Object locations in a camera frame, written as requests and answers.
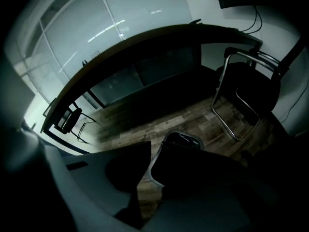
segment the chair backrest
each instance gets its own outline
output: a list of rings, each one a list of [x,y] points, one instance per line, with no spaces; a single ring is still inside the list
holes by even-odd
[[[44,116],[44,117],[47,116],[47,114],[48,114],[48,112],[49,112],[51,106],[53,105],[53,102],[55,101],[55,99],[56,99],[56,98],[53,99],[53,101],[48,105],[48,107],[47,107],[46,110],[44,111],[44,113],[43,113],[43,116]]]
[[[73,111],[68,108],[67,111],[65,111],[65,113],[63,114],[63,116],[60,118],[59,121],[56,121],[54,123],[55,125],[55,129],[57,129],[58,131],[60,131],[61,133],[64,133],[63,131],[63,127],[66,124],[67,120],[69,119],[69,117],[71,116],[71,114],[73,113]]]

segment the glass wall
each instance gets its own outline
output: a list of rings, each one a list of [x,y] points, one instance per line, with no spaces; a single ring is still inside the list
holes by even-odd
[[[29,77],[51,102],[83,67],[83,61],[138,33],[190,21],[186,0],[55,0],[38,24],[43,35],[37,40],[39,34],[34,34],[37,43],[29,45]],[[108,105],[143,88],[141,78],[151,84],[177,73],[178,65],[169,71],[167,63],[162,75],[154,75],[160,70],[147,62],[128,66],[91,90]],[[87,93],[76,103],[86,114],[98,108]]]
[[[175,49],[136,63],[142,83],[147,86],[191,70],[196,65],[194,47]]]

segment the wall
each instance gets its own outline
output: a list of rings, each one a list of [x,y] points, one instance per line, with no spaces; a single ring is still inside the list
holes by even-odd
[[[0,131],[20,128],[34,93],[0,52]]]
[[[249,28],[255,18],[255,10],[252,6],[241,6],[221,9],[218,0],[187,0],[193,20],[202,19],[204,24],[213,24],[224,27],[244,30]],[[263,26],[260,31],[252,34],[263,41],[261,50],[278,60],[283,59],[292,49],[300,37],[300,33],[286,18],[272,8],[257,7]],[[256,25],[249,31],[257,30],[260,26],[259,19]],[[202,64],[212,69],[222,66],[224,49],[230,44],[209,44],[202,46]],[[290,66],[290,70],[281,80],[281,92],[279,101],[272,113],[281,122],[290,108],[297,101],[306,88],[309,80],[309,54],[305,49]],[[270,72],[262,67],[259,71],[270,77]],[[299,102],[290,111],[285,122],[282,123],[290,135],[296,135],[309,128],[309,89],[303,94]]]

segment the small chair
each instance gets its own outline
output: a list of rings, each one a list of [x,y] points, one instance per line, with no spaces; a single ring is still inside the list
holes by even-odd
[[[76,103],[74,102],[73,105],[76,107],[76,109],[74,111],[72,111],[70,108],[67,109],[67,111],[64,113],[64,115],[60,118],[60,120],[58,122],[55,123],[55,129],[57,129],[58,131],[60,131],[61,133],[63,134],[67,134],[67,133],[70,133],[72,132],[73,135],[76,136],[76,140],[79,141],[83,141],[84,143],[87,144],[87,142],[85,140],[83,140],[80,135],[82,133],[82,130],[83,128],[85,127],[85,125],[87,123],[90,123],[90,122],[96,122],[93,118],[87,116],[86,114],[83,114],[82,113],[82,109],[79,108]],[[72,129],[73,127],[76,125],[80,115],[85,115],[87,118],[91,119],[92,121],[89,121],[89,122],[85,122],[78,135],[76,135]]]
[[[289,70],[289,66],[305,46],[306,41],[304,37],[301,37],[282,61],[278,61],[261,51],[247,52],[233,47],[225,50],[224,66],[217,70],[218,75],[220,75],[219,86],[212,99],[211,110],[235,140],[245,140],[259,123],[259,115],[273,110],[279,98],[281,78]],[[229,60],[233,55],[246,57],[248,62],[229,64]],[[273,72],[271,79],[254,68],[256,63]],[[223,93],[225,97],[233,103],[235,102],[235,104],[239,102],[242,107],[256,116],[255,125],[243,138],[238,138],[214,109],[220,93]]]

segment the laminate flooring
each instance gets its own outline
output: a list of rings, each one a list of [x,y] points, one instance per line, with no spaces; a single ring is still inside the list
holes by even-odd
[[[99,147],[111,150],[151,141],[153,159],[165,135],[171,130],[179,130],[199,137],[204,150],[231,157],[245,165],[240,156],[242,150],[255,154],[286,136],[270,114],[260,118],[246,140],[232,139],[211,111],[216,84],[215,72],[201,67],[146,88],[93,114],[100,124]],[[218,100],[216,109],[238,137],[243,137],[252,128],[245,116],[224,97]],[[146,222],[157,210],[162,190],[150,181],[147,172],[137,189],[142,218]]]

